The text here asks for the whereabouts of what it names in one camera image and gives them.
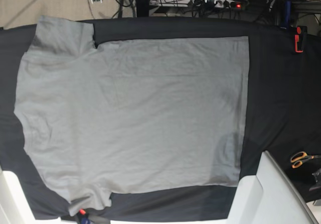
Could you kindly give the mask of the grey T-shirt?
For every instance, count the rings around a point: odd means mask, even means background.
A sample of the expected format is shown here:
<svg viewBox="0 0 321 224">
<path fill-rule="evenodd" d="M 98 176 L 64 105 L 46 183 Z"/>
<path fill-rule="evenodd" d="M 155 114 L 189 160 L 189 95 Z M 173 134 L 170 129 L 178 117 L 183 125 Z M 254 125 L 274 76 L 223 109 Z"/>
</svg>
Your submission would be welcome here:
<svg viewBox="0 0 321 224">
<path fill-rule="evenodd" d="M 40 17 L 17 77 L 25 152 L 69 213 L 110 207 L 113 193 L 237 186 L 248 37 L 95 46 L 93 34 Z"/>
</svg>

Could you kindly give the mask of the white power strip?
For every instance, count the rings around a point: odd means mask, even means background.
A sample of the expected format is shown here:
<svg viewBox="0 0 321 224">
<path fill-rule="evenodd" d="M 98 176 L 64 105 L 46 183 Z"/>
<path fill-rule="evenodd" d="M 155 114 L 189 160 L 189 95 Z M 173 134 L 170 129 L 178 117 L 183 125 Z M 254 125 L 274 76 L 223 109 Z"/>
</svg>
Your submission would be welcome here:
<svg viewBox="0 0 321 224">
<path fill-rule="evenodd" d="M 150 0 L 153 7 L 182 7 L 205 6 L 217 9 L 243 10 L 249 5 L 248 0 Z"/>
</svg>

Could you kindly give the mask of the black metal stand pole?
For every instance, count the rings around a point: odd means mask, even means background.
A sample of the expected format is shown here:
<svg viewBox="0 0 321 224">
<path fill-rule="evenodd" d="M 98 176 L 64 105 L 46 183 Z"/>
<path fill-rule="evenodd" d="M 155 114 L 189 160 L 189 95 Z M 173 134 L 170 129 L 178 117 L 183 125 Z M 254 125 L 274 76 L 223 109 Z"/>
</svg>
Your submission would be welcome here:
<svg viewBox="0 0 321 224">
<path fill-rule="evenodd" d="M 136 16 L 149 17 L 149 2 L 150 0 L 135 0 L 136 2 Z"/>
</svg>

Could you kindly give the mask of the red black clamp right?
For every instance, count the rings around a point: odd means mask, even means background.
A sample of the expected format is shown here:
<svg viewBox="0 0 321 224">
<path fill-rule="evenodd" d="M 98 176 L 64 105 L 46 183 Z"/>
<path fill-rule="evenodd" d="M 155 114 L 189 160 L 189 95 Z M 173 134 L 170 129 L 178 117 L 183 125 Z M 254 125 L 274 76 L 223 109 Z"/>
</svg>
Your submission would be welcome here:
<svg viewBox="0 0 321 224">
<path fill-rule="evenodd" d="M 296 53 L 303 53 L 307 38 L 307 26 L 297 26 L 294 35 L 294 49 Z"/>
</svg>

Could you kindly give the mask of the black table cloth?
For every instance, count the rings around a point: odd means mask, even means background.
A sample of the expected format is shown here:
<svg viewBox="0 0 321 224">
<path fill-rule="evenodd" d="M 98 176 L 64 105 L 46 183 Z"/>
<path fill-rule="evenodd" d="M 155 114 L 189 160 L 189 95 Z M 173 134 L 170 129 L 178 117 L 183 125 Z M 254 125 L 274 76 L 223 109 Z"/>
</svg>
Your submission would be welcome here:
<svg viewBox="0 0 321 224">
<path fill-rule="evenodd" d="M 248 36 L 250 71 L 241 176 L 256 173 L 269 151 L 306 202 L 320 160 L 292 169 L 290 157 L 320 153 L 320 38 L 307 35 L 302 53 L 294 36 L 275 26 L 210 18 L 123 18 L 93 20 L 96 44 L 129 39 Z M 68 213 L 68 203 L 42 182 L 24 151 L 22 126 L 14 115 L 17 72 L 35 35 L 35 25 L 1 31 L 1 168 L 14 172 L 36 219 Z M 188 187 L 147 194 L 115 194 L 113 205 L 97 214 L 119 221 L 198 221 L 226 218 L 235 188 Z"/>
</svg>

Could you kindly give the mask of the black tool right edge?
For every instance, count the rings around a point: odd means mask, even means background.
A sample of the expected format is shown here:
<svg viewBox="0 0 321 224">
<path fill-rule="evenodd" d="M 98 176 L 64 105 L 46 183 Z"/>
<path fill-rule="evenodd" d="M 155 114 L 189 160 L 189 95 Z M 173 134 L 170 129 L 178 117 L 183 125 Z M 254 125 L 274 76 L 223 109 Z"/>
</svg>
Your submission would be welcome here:
<svg viewBox="0 0 321 224">
<path fill-rule="evenodd" d="M 309 189 L 309 191 L 320 189 L 321 180 L 320 180 L 321 169 L 318 169 L 316 172 L 312 174 L 315 180 L 315 184 Z"/>
</svg>

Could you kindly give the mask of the white chair right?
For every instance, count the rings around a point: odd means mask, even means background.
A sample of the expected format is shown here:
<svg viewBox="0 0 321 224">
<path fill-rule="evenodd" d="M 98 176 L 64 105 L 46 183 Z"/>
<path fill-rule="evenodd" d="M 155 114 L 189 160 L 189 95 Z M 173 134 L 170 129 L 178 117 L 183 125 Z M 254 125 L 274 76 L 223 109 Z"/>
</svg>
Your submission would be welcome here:
<svg viewBox="0 0 321 224">
<path fill-rule="evenodd" d="M 226 223 L 318 223 L 294 185 L 268 151 L 255 175 L 237 186 Z"/>
</svg>

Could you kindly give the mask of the white chair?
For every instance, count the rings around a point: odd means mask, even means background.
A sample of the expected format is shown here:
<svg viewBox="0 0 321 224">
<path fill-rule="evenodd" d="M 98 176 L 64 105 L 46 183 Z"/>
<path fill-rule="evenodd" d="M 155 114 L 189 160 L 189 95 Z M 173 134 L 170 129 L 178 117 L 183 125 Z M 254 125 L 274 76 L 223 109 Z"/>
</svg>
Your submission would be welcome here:
<svg viewBox="0 0 321 224">
<path fill-rule="evenodd" d="M 1 223 L 35 223 L 17 175 L 1 169 Z"/>
<path fill-rule="evenodd" d="M 237 186 L 226 223 L 318 223 L 294 185 L 268 151 L 255 175 Z"/>
</svg>

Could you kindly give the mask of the red blue clamp bottom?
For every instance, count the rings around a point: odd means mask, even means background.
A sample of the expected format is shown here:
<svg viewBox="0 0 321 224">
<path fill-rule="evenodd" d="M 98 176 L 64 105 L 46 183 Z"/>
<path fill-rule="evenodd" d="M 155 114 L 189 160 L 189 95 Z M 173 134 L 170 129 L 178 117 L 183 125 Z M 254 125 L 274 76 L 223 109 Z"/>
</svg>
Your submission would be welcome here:
<svg viewBox="0 0 321 224">
<path fill-rule="evenodd" d="M 88 218 L 89 215 L 83 209 L 79 210 L 78 213 L 75 215 L 75 220 L 77 224 L 92 224 L 90 219 Z"/>
</svg>

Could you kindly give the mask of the white chair left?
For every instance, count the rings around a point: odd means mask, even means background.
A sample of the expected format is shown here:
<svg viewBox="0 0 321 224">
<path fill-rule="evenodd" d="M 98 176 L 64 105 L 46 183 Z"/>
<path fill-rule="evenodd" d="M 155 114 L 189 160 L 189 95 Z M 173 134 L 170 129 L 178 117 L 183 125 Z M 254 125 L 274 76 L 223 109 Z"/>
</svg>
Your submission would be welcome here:
<svg viewBox="0 0 321 224">
<path fill-rule="evenodd" d="M 1 223 L 35 223 L 17 175 L 1 169 Z"/>
</svg>

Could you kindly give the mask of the orange handled scissors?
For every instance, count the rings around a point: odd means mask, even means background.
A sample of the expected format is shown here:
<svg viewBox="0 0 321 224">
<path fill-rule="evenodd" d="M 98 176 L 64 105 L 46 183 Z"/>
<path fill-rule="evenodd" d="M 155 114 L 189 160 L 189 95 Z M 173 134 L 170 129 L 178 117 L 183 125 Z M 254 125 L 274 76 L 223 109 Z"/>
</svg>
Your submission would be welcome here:
<svg viewBox="0 0 321 224">
<path fill-rule="evenodd" d="M 318 155 L 310 155 L 305 151 L 300 151 L 300 152 L 297 152 L 296 154 L 294 154 L 290 158 L 290 163 L 291 163 L 292 169 L 296 169 L 296 168 L 299 168 L 304 163 L 306 163 L 306 162 L 308 162 L 310 160 L 319 159 L 319 158 L 320 158 L 320 154 L 318 154 Z"/>
</svg>

